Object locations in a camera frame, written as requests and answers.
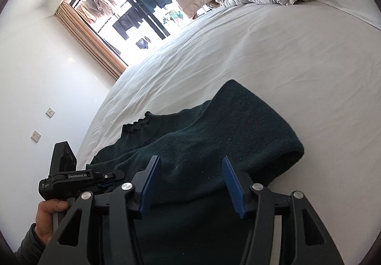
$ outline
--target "finger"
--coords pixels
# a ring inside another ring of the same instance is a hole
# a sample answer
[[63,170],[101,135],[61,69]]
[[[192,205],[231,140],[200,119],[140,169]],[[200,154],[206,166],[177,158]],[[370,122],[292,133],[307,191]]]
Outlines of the finger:
[[39,203],[39,211],[42,213],[53,214],[55,212],[62,212],[68,208],[68,202],[64,200],[45,200]]

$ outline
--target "white bed sheet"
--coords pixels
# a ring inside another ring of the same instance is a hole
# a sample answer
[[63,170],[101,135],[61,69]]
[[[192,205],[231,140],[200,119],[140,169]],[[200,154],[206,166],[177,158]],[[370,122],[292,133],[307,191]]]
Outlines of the white bed sheet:
[[123,124],[199,105],[229,79],[273,107],[305,146],[270,189],[303,191],[345,264],[357,265],[381,229],[381,31],[321,2],[217,9],[169,38],[112,88],[79,167]]

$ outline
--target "knit fabric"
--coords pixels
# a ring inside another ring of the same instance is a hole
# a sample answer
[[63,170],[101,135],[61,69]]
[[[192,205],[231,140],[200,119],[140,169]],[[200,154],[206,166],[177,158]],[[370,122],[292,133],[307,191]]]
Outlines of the knit fabric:
[[106,16],[112,16],[114,9],[118,6],[116,0],[94,0],[99,11],[104,11]]
[[37,265],[45,249],[34,231],[35,227],[36,223],[33,223],[15,253],[20,265]]
[[136,222],[146,265],[239,264],[249,225],[234,212],[222,176],[228,156],[268,185],[303,155],[292,128],[249,90],[228,81],[214,98],[172,115],[146,113],[123,126],[88,168],[123,170],[130,181],[152,155],[162,161],[158,195]]

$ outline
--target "window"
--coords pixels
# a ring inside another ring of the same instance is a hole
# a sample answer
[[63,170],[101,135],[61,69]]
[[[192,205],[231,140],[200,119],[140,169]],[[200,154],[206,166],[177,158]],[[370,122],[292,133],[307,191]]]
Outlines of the window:
[[73,0],[71,5],[128,66],[191,22],[176,0]]

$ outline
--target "sleeve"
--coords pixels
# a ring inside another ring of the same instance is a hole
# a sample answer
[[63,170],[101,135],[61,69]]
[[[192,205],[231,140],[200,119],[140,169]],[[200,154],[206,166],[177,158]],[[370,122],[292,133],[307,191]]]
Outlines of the sleeve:
[[21,242],[20,248],[15,253],[21,265],[37,265],[45,249],[34,231],[35,227],[36,223],[33,223]]

